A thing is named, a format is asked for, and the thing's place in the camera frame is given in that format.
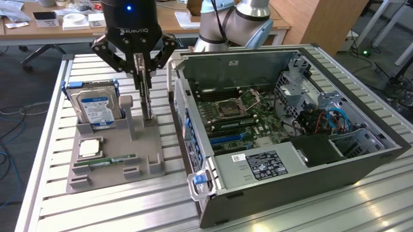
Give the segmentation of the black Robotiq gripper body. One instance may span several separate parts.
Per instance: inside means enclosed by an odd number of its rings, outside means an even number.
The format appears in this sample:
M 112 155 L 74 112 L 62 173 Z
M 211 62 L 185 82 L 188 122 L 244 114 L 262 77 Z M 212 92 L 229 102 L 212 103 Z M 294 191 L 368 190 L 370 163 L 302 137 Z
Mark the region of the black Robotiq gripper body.
M 125 54 L 149 54 L 161 37 L 153 0 L 102 0 L 105 34 L 98 45 L 112 43 Z

